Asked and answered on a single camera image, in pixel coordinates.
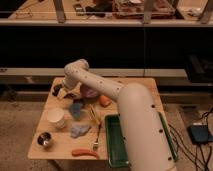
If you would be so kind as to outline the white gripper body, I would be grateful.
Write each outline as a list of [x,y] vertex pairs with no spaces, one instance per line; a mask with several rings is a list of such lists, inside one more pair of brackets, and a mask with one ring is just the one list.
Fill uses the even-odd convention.
[[70,85],[68,82],[65,80],[62,81],[62,88],[59,90],[57,98],[58,99],[63,99],[69,92],[71,92],[76,85]]

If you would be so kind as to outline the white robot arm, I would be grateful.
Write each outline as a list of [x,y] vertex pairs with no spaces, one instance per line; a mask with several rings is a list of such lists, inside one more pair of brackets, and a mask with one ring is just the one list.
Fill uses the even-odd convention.
[[81,82],[117,103],[131,171],[177,171],[150,90],[143,84],[122,84],[90,73],[88,69],[85,59],[67,64],[63,88],[69,91]]

